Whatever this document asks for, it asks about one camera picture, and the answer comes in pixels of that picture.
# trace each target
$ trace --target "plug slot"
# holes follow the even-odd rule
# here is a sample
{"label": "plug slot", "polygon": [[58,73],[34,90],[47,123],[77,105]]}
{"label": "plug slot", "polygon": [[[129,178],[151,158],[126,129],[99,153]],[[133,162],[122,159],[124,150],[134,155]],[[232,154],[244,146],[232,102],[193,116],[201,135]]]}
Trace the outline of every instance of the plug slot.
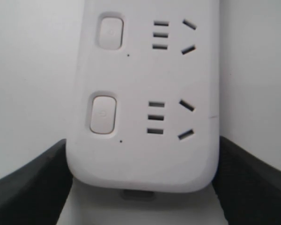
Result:
{"label": "plug slot", "polygon": [[187,20],[185,20],[185,19],[183,20],[182,23],[185,24],[186,26],[192,28],[193,30],[196,30],[196,29],[197,29],[197,26],[196,26],[195,24],[193,24],[192,22],[189,22],[189,21],[187,21]]}
{"label": "plug slot", "polygon": [[196,50],[196,46],[192,45],[192,46],[190,46],[190,47],[187,47],[187,48],[183,49],[183,50],[181,51],[181,53],[182,53],[183,55],[185,55],[185,54],[190,53],[190,52],[192,52],[192,51],[194,51],[194,50]]}
{"label": "plug slot", "polygon": [[149,102],[150,107],[162,107],[164,108],[165,103],[164,102]]}
{"label": "plug slot", "polygon": [[181,99],[181,101],[179,102],[180,105],[184,106],[185,108],[187,108],[190,111],[194,111],[195,107],[193,107],[192,105],[188,104],[187,102],[185,102],[184,100]]}
{"label": "plug slot", "polygon": [[158,44],[152,44],[153,49],[159,49],[159,50],[167,50],[168,46],[167,45],[158,45]]}
{"label": "plug slot", "polygon": [[188,131],[186,131],[186,132],[180,134],[180,135],[178,136],[178,138],[179,138],[179,140],[183,140],[183,139],[185,139],[185,138],[187,138],[187,137],[189,137],[189,136],[192,136],[193,134],[194,134],[194,131],[191,129],[191,130],[188,130]]}
{"label": "plug slot", "polygon": [[148,115],[148,120],[164,121],[164,116],[161,116],[161,115]]}
{"label": "plug slot", "polygon": [[163,135],[163,129],[156,129],[156,128],[148,128],[148,134],[155,134],[155,135]]}
{"label": "plug slot", "polygon": [[169,22],[167,21],[154,21],[154,26],[163,26],[163,27],[168,27]]}
{"label": "plug slot", "polygon": [[169,34],[168,33],[158,33],[158,32],[154,32],[153,33],[153,37],[155,38],[168,38]]}

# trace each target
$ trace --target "power button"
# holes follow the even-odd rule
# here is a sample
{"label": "power button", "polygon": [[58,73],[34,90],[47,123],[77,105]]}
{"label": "power button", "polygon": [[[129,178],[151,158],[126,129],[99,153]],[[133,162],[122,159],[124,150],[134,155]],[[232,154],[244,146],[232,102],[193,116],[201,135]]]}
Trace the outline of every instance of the power button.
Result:
{"label": "power button", "polygon": [[93,101],[90,129],[97,134],[109,134],[114,129],[116,100],[98,96]]}
{"label": "power button", "polygon": [[115,17],[106,17],[101,21],[99,45],[101,48],[117,50],[122,45],[123,21]]}

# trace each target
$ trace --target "white wall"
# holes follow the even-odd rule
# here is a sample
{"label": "white wall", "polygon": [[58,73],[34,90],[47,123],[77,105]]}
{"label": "white wall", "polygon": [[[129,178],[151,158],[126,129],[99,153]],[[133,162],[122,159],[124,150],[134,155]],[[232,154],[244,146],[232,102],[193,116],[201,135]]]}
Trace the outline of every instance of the white wall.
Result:
{"label": "white wall", "polygon": [[221,4],[221,134],[281,170],[281,0]]}
{"label": "white wall", "polygon": [[[221,3],[221,133],[281,169],[281,0]],[[0,178],[66,136],[82,9],[0,0]],[[135,205],[75,181],[59,225],[226,224],[211,187],[183,198]]]}

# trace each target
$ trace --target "white power strip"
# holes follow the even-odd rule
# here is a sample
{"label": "white power strip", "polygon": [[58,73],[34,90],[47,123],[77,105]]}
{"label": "white power strip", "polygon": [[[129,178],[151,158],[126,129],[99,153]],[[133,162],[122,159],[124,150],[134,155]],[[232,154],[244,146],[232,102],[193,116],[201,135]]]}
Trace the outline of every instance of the white power strip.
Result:
{"label": "white power strip", "polygon": [[218,0],[86,0],[67,137],[84,183],[192,192],[218,163]]}

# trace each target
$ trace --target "white button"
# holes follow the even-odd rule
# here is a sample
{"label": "white button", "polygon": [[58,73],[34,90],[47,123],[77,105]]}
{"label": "white button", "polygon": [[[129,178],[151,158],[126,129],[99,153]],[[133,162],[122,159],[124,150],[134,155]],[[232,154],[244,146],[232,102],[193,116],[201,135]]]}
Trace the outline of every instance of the white button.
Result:
{"label": "white button", "polygon": [[109,134],[114,128],[116,100],[112,97],[99,96],[93,101],[90,129],[94,133]]}
{"label": "white button", "polygon": [[123,21],[106,17],[101,22],[99,45],[104,49],[116,50],[122,45]]}

